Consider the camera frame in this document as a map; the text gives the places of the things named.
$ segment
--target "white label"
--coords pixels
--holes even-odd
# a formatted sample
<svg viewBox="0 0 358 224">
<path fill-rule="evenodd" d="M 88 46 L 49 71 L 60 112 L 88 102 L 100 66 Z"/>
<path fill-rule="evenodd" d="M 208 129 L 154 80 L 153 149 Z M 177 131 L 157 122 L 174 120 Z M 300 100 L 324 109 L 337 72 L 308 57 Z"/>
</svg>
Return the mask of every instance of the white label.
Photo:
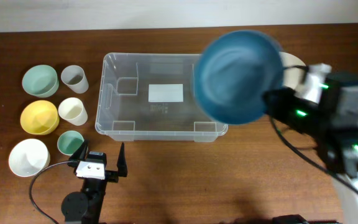
<svg viewBox="0 0 358 224">
<path fill-rule="evenodd" d="M 149 102 L 183 102 L 183 84 L 150 84 Z"/>
</svg>

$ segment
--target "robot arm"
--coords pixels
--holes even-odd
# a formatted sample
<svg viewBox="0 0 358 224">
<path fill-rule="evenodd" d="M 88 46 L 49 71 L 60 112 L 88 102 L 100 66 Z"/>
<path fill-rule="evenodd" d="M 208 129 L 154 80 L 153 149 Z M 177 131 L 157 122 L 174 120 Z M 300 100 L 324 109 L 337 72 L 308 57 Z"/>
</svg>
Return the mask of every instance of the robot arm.
<svg viewBox="0 0 358 224">
<path fill-rule="evenodd" d="M 358 76 L 327 73 L 321 78 L 321 72 L 307 75 L 318 78 L 304 78 L 301 88 L 296 90 L 266 92 L 268 115 L 299 133 L 310 135 L 318 145 L 316 150 L 326 165 L 326 173 L 336 174 L 358 190 Z M 309 90 L 316 87 L 320 90 Z M 308 93 L 319 93 L 319 98 Z M 338 180 L 334 180 L 334 186 L 346 223 L 358 224 L 358 195 Z"/>
<path fill-rule="evenodd" d="M 119 177 L 127 177 L 128 170 L 121 144 L 118 171 L 106 170 L 107 157 L 103 152 L 88 152 L 88 141 L 70 157 L 68 163 L 77 177 L 84 179 L 80 192 L 68 194 L 62 202 L 66 224 L 98 224 L 103 198 L 108 182 L 118 183 Z"/>
</svg>

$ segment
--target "clear plastic bin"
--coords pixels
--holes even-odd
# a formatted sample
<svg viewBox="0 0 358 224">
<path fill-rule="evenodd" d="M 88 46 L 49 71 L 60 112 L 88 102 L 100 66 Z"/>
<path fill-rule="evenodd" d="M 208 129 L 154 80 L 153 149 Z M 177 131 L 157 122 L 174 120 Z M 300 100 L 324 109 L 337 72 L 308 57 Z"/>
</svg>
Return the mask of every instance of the clear plastic bin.
<svg viewBox="0 0 358 224">
<path fill-rule="evenodd" d="M 199 57 L 107 54 L 103 60 L 97 132 L 116 141 L 213 142 L 225 134 L 227 124 L 211 120 L 195 102 L 193 68 Z"/>
</svg>

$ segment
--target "yellow bowl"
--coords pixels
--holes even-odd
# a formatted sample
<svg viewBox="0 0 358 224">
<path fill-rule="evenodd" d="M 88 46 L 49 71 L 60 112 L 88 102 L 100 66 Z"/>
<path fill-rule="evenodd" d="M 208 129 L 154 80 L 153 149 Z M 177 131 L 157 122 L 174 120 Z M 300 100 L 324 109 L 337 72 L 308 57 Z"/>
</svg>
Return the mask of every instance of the yellow bowl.
<svg viewBox="0 0 358 224">
<path fill-rule="evenodd" d="M 46 100 L 39 100 L 24 108 L 20 124 L 30 134 L 46 135 L 56 129 L 59 115 L 56 106 Z"/>
</svg>

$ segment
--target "white cup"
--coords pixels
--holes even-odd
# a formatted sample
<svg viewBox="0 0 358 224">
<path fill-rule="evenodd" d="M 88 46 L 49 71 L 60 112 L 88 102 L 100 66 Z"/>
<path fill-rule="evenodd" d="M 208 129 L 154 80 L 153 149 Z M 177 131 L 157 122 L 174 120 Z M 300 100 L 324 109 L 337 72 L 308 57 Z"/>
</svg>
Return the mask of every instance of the white cup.
<svg viewBox="0 0 358 224">
<path fill-rule="evenodd" d="M 46 168 L 50 154 L 38 139 L 26 139 L 17 144 L 9 155 L 9 168 L 19 177 L 30 177 Z"/>
<path fill-rule="evenodd" d="M 59 105 L 58 112 L 61 118 L 77 126 L 85 124 L 88 119 L 84 104 L 75 97 L 63 100 Z"/>
<path fill-rule="evenodd" d="M 84 70 L 78 65 L 70 65 L 62 71 L 60 76 L 62 82 L 75 93 L 84 93 L 88 90 L 89 84 Z"/>
</svg>

